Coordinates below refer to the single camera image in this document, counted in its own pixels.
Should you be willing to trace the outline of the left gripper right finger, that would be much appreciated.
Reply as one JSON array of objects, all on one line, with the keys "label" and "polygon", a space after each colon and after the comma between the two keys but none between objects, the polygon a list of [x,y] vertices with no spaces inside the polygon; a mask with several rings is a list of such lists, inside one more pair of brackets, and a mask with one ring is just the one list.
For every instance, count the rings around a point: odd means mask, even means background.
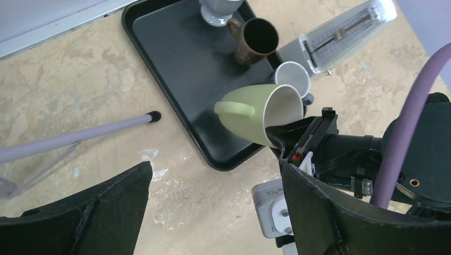
[{"label": "left gripper right finger", "polygon": [[299,254],[450,254],[450,222],[379,208],[288,163],[281,177]]}]

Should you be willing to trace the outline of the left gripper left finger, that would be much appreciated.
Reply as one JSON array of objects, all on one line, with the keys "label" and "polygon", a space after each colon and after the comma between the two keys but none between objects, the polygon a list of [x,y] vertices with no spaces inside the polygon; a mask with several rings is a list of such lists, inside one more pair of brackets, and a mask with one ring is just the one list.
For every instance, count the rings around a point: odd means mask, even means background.
[{"label": "left gripper left finger", "polygon": [[133,254],[150,162],[50,204],[1,218],[1,254]]}]

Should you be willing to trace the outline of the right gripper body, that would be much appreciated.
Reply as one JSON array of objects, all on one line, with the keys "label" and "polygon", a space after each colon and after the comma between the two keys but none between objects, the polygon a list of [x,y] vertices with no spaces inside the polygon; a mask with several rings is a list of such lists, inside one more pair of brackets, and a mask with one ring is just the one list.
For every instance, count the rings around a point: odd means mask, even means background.
[{"label": "right gripper body", "polygon": [[289,124],[270,126],[265,129],[270,142],[275,146],[272,152],[278,158],[279,168],[292,162],[295,153],[305,157],[315,151],[327,134],[337,134],[336,111],[324,107],[321,116],[307,117]]}]

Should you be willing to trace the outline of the green cup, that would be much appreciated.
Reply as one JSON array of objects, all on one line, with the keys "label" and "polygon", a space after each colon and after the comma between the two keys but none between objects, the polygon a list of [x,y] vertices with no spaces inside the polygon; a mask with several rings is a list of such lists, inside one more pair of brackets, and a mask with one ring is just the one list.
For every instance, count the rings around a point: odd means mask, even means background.
[{"label": "green cup", "polygon": [[233,90],[214,105],[222,125],[233,134],[274,148],[266,128],[304,118],[299,92],[288,84],[256,84]]}]

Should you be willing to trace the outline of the blue patterned mug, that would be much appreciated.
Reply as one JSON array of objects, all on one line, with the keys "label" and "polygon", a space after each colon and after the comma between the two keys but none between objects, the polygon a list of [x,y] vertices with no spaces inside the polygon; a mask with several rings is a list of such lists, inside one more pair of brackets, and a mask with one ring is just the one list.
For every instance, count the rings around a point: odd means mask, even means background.
[{"label": "blue patterned mug", "polygon": [[314,96],[310,93],[311,78],[307,70],[299,63],[287,61],[280,64],[269,76],[276,84],[289,84],[299,92],[305,106],[312,105]]}]

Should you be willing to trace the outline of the brown mug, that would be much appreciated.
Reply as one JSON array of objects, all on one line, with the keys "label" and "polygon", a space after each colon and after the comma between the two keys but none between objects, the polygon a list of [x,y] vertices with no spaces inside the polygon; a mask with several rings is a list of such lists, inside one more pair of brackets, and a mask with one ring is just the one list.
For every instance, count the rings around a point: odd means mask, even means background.
[{"label": "brown mug", "polygon": [[245,23],[231,18],[227,28],[237,38],[234,52],[238,64],[251,66],[275,52],[279,35],[271,22],[262,18],[252,18]]}]

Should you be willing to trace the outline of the white mug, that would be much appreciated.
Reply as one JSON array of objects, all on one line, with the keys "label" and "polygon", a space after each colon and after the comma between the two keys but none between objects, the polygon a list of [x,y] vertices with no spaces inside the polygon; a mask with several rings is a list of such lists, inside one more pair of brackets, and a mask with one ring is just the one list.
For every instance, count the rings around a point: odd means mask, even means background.
[{"label": "white mug", "polygon": [[213,27],[224,27],[244,0],[200,0],[201,16]]}]

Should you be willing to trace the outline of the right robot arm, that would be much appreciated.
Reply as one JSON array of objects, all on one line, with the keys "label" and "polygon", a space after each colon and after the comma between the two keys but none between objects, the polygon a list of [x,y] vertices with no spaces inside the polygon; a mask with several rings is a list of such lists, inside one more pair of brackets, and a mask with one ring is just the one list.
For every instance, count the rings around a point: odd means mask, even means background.
[{"label": "right robot arm", "polygon": [[300,167],[308,160],[313,176],[354,196],[372,196],[395,184],[392,200],[410,204],[410,215],[450,220],[450,99],[428,95],[408,142],[400,141],[404,126],[392,121],[383,136],[342,135],[337,114],[266,128],[281,163]]}]

